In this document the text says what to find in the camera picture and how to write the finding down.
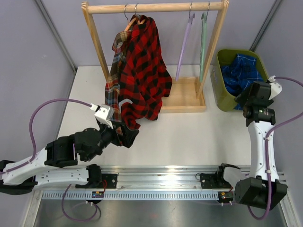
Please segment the blue plaid shirt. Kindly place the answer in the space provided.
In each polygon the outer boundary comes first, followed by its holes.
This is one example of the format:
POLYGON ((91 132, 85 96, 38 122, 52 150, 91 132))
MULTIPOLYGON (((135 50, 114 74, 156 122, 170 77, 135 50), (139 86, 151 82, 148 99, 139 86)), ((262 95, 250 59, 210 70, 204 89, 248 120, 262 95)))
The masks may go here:
POLYGON ((257 63, 256 57, 237 53, 230 65, 221 67, 225 88, 231 95, 237 97, 255 81, 264 82, 257 63))

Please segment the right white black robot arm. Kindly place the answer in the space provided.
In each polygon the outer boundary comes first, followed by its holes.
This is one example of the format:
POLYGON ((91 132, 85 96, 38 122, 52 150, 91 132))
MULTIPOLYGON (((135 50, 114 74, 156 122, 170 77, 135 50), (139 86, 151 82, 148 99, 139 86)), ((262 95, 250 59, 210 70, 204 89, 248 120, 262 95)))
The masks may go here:
POLYGON ((249 207, 272 210, 287 194, 287 186, 280 183, 274 155, 275 111, 269 106, 280 94, 277 82, 253 82, 235 97, 243 109, 250 135, 250 173, 245 176, 237 166, 222 163, 218 166, 215 183, 219 187, 231 185, 234 200, 249 207))

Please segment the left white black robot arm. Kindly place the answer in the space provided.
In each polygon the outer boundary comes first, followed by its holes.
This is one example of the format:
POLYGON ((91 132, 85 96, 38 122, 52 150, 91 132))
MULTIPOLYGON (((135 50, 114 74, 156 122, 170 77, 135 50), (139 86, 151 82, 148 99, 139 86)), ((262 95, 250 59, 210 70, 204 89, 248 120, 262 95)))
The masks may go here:
POLYGON ((20 162, 2 160, 1 193, 22 195, 38 188, 67 184, 83 189, 105 187, 99 165, 91 163, 79 168, 78 163, 91 162, 109 144, 130 148, 139 130, 131 130, 125 125, 121 125, 120 129, 122 132, 117 133, 115 129, 99 124, 99 129, 86 128, 59 137, 37 152, 34 158, 20 162))

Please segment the mint green hanger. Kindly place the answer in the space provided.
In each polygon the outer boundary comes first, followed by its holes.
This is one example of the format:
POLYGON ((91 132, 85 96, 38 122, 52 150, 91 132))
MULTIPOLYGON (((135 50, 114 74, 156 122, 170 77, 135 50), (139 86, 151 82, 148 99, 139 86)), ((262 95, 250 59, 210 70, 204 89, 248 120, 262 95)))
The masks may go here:
POLYGON ((199 82, 202 83, 204 76, 204 62, 205 62, 205 46, 207 39, 207 17, 209 14, 210 2, 208 2, 207 12, 201 16, 201 46, 200 46, 200 71, 199 82))

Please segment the lilac hanger of blue shirt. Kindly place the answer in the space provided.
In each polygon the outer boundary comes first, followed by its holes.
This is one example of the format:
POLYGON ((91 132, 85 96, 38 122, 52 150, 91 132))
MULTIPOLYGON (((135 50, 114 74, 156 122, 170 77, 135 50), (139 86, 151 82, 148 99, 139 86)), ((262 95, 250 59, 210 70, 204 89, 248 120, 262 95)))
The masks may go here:
POLYGON ((186 44, 187 44, 187 40, 188 40, 188 37, 189 37, 189 33, 190 33, 190 30, 191 30, 193 19, 195 18, 195 14, 191 15, 192 4, 193 3, 191 2, 190 7, 189 7, 189 19, 188 19, 187 26, 186 26, 186 29, 185 29, 184 38, 183 38, 183 42, 182 42, 182 46, 181 46, 181 51, 180 51, 180 55, 179 55, 179 59, 178 59, 177 71, 176 71, 176 77, 175 77, 176 81, 178 81, 178 79, 179 79, 180 69, 181 69, 182 60, 183 60, 183 56, 184 56, 184 52, 185 52, 185 47, 186 47, 186 44))

